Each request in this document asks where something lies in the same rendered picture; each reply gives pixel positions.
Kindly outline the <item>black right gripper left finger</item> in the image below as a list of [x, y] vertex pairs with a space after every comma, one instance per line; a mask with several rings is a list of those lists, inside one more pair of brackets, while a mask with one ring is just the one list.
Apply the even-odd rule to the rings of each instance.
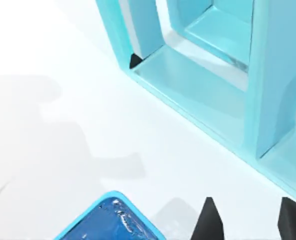
[[223, 223], [212, 197], [205, 199], [190, 240], [224, 240]]

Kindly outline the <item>blue framed book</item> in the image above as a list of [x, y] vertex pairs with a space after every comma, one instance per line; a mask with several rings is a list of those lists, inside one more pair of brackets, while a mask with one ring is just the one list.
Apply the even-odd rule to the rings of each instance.
[[93, 202], [54, 240], [166, 240], [161, 231], [121, 192]]

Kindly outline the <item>light blue rack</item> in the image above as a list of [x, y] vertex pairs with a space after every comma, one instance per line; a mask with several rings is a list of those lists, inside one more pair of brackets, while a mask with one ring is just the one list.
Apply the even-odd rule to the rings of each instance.
[[95, 0], [130, 78], [296, 199], [296, 0]]

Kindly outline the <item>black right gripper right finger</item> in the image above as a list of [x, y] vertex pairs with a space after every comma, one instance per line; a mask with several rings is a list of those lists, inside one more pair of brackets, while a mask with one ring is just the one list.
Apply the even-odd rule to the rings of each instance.
[[296, 240], [296, 202], [288, 197], [281, 200], [277, 226], [281, 240]]

